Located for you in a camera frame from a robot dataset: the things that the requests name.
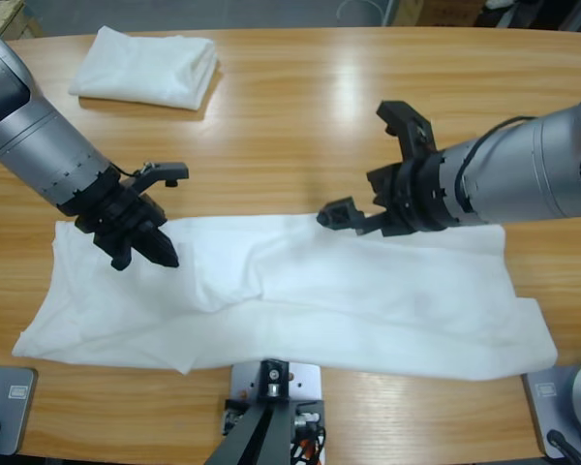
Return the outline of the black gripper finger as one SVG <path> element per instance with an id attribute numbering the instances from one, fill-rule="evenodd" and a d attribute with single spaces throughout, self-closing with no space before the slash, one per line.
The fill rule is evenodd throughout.
<path id="1" fill-rule="evenodd" d="M 179 267 L 178 255 L 171 240 L 154 225 L 143 225 L 136 230 L 134 248 L 153 264 Z"/>
<path id="2" fill-rule="evenodd" d="M 365 219 L 365 214 L 356 208 L 353 197 L 331 201 L 317 214 L 317 222 L 333 231 L 358 230 Z"/>

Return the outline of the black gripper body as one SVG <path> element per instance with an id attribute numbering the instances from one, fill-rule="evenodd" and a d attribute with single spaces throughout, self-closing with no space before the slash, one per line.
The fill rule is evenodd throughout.
<path id="1" fill-rule="evenodd" d="M 168 182 L 161 168 L 144 168 L 128 179 L 121 171 L 109 168 L 98 173 L 84 190 L 58 206 L 59 211 L 76 219 L 76 227 L 93 235 L 93 243 L 110 256 L 110 265 L 122 271 L 131 263 L 134 234 L 143 225 L 159 230 L 167 221 L 164 210 L 144 193 L 153 184 Z"/>
<path id="2" fill-rule="evenodd" d="M 454 225 L 445 203 L 439 175 L 443 156 L 413 157 L 367 173 L 375 194 L 373 204 L 384 212 L 367 217 L 355 228 L 359 234 L 376 230 L 384 236 L 440 232 Z"/>

